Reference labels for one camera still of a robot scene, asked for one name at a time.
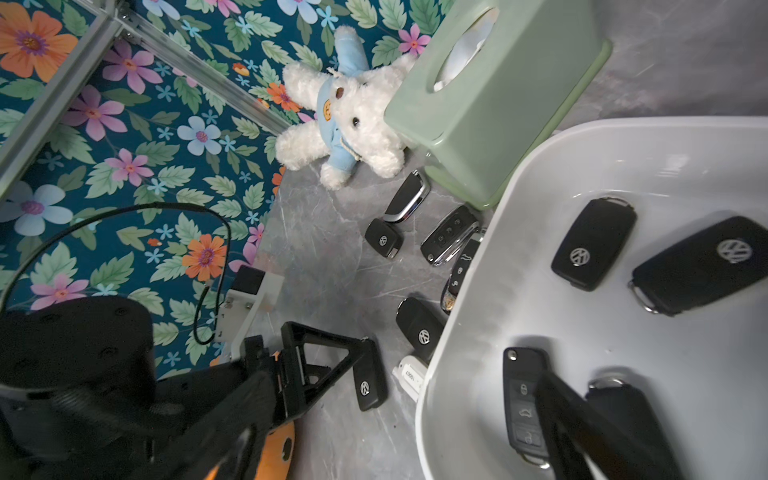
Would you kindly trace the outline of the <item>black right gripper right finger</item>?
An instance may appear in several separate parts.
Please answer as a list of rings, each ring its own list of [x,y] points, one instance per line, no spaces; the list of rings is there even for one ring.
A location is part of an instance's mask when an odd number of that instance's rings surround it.
[[[601,416],[552,371],[541,375],[534,396],[554,477],[592,479],[592,458],[603,446]]]

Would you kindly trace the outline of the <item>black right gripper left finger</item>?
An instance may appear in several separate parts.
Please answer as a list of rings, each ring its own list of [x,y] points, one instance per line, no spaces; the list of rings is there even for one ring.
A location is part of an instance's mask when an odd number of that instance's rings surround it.
[[[173,440],[155,461],[128,475],[130,479],[204,479],[236,440],[250,431],[256,460],[272,429],[276,393],[270,374],[251,375],[181,437]]]

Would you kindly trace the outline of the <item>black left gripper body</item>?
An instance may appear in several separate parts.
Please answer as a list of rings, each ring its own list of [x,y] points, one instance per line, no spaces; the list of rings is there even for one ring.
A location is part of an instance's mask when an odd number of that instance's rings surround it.
[[[172,430],[149,441],[153,456],[259,456],[268,436],[286,423],[279,388],[280,358],[259,336],[234,363],[158,382],[157,407]]]

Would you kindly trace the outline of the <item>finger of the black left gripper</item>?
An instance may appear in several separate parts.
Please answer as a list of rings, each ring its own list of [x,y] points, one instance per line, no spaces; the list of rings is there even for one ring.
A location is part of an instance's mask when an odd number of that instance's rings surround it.
[[[365,355],[368,339],[356,339],[322,331],[296,322],[281,327],[283,349],[279,353],[280,394],[286,420],[305,415],[314,404]],[[334,366],[307,361],[307,345],[345,350]]]

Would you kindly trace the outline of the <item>black VW key front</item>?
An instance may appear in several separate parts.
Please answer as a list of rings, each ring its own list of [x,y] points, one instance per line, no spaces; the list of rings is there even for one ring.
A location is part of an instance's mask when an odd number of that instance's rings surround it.
[[[353,377],[359,409],[363,412],[380,407],[388,398],[388,386],[378,345],[364,339],[360,358],[353,366]]]

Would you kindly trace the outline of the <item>white storage box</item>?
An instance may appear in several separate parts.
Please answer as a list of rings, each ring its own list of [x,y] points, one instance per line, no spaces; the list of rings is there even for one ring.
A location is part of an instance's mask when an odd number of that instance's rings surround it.
[[[637,223],[601,285],[551,269],[586,204],[628,201]],[[605,374],[639,387],[689,479],[767,475],[767,285],[674,317],[646,312],[632,270],[732,215],[767,220],[763,117],[652,117],[585,123],[518,167],[472,262],[416,410],[429,479],[544,479],[511,448],[503,353],[549,354],[573,390]]]

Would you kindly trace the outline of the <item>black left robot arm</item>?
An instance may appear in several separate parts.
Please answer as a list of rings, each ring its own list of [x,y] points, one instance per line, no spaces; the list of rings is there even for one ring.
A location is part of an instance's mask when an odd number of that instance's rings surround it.
[[[5,479],[252,479],[267,437],[375,349],[295,322],[271,353],[158,380],[148,309],[82,298],[1,319]]]

